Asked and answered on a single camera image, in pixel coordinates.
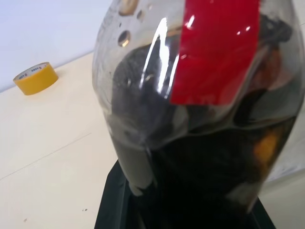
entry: tape roll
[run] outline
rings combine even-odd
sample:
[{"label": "tape roll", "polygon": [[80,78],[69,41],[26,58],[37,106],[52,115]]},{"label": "tape roll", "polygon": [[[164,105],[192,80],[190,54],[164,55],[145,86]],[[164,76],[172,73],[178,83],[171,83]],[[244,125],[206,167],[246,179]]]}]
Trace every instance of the tape roll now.
[{"label": "tape roll", "polygon": [[14,83],[25,95],[36,94],[50,87],[58,80],[58,76],[50,63],[37,64],[14,78]]}]

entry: white table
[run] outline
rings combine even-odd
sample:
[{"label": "white table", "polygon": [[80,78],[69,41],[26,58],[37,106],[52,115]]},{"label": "white table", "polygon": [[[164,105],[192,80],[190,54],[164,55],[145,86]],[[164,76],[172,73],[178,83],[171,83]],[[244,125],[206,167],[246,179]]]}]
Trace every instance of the white table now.
[{"label": "white table", "polygon": [[[92,54],[56,69],[24,96],[0,94],[0,228],[92,229],[117,160],[92,88]],[[277,229],[303,229],[305,176],[268,184],[261,199]]]}]

